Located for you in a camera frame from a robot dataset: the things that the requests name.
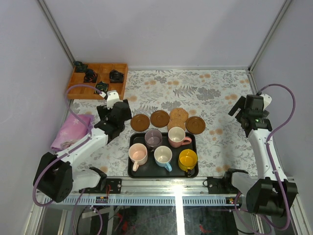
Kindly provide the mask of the brown wooden coaster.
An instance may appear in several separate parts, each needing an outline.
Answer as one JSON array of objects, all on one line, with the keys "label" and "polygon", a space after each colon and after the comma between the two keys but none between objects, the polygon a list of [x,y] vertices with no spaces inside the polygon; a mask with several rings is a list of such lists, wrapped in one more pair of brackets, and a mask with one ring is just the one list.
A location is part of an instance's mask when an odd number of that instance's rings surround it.
[{"label": "brown wooden coaster", "polygon": [[131,128],[137,132],[143,132],[150,126],[150,119],[144,114],[135,115],[131,119]]},{"label": "brown wooden coaster", "polygon": [[188,132],[198,135],[205,130],[206,124],[201,117],[193,116],[186,120],[185,127]]},{"label": "brown wooden coaster", "polygon": [[163,110],[157,110],[150,116],[150,122],[154,127],[162,128],[167,126],[170,121],[170,116]]}]

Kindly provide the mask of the woven rattan coaster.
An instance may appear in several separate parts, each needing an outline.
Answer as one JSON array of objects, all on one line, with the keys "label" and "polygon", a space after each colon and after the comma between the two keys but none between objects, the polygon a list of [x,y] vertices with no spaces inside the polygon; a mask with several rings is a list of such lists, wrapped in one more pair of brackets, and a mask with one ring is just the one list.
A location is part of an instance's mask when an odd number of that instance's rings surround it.
[{"label": "woven rattan coaster", "polygon": [[186,122],[186,120],[189,117],[189,114],[187,113],[186,110],[184,110],[183,108],[174,108],[171,112],[170,112],[170,119],[174,120],[174,119],[179,119],[183,122]]},{"label": "woven rattan coaster", "polygon": [[168,131],[170,131],[170,129],[172,129],[173,127],[179,127],[181,129],[183,129],[185,131],[186,127],[185,127],[185,122],[183,122],[180,119],[173,119],[170,120],[168,125],[167,125],[167,129]]}]

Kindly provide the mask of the pink mug white inside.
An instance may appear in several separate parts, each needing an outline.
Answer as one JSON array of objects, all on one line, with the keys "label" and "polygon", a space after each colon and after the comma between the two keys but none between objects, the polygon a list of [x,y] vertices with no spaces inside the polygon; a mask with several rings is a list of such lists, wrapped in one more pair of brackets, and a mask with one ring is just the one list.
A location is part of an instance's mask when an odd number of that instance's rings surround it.
[{"label": "pink mug white inside", "polygon": [[168,140],[172,147],[178,148],[192,142],[190,137],[186,136],[185,131],[180,127],[173,127],[168,132]]}]

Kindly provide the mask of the yellow mug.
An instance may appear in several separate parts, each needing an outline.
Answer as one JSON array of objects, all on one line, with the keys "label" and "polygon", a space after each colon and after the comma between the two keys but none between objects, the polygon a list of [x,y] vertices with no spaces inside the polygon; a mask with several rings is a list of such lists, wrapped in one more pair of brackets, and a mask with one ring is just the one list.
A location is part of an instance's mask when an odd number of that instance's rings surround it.
[{"label": "yellow mug", "polygon": [[185,172],[187,177],[191,176],[191,171],[198,163],[198,156],[195,151],[191,149],[185,149],[180,152],[178,158],[179,168]]}]

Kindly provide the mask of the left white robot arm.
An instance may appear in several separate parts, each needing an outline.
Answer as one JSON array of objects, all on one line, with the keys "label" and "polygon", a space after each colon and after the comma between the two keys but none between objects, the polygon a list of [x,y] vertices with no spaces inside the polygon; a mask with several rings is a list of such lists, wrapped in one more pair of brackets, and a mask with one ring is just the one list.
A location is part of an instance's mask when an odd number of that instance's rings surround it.
[{"label": "left white robot arm", "polygon": [[66,199],[72,191],[105,192],[107,176],[104,172],[96,167],[78,171],[77,167],[93,152],[117,138],[132,113],[126,99],[116,102],[111,109],[97,106],[97,111],[100,121],[90,133],[63,151],[47,152],[41,157],[33,182],[33,200],[38,190],[56,203]]}]

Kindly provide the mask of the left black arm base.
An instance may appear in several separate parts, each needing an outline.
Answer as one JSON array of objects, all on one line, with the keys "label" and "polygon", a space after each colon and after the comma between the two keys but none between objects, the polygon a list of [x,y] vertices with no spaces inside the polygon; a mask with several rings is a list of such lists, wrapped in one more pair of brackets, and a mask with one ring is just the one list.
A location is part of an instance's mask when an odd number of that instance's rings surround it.
[{"label": "left black arm base", "polygon": [[122,179],[106,178],[99,182],[98,193],[104,194],[120,194],[122,188]]}]

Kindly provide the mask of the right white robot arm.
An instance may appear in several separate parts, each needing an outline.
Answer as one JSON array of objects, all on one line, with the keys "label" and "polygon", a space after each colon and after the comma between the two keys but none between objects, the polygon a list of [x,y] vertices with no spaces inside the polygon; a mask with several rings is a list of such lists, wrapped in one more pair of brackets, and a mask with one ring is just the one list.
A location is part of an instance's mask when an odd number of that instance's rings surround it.
[{"label": "right white robot arm", "polygon": [[270,136],[269,112],[265,110],[270,102],[271,97],[267,94],[250,94],[240,97],[229,111],[251,144],[258,178],[253,180],[247,171],[230,168],[224,174],[223,188],[228,193],[241,192],[250,213],[283,217],[287,215],[298,190],[295,183],[288,181],[277,158]]}]

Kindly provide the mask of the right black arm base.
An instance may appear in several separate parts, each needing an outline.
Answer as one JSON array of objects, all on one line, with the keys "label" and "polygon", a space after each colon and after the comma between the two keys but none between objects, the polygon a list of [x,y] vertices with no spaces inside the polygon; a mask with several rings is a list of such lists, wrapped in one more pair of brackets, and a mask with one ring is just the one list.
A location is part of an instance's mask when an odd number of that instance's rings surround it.
[{"label": "right black arm base", "polygon": [[232,173],[227,171],[222,178],[207,177],[202,185],[209,194],[237,194],[238,190],[231,184]]}]

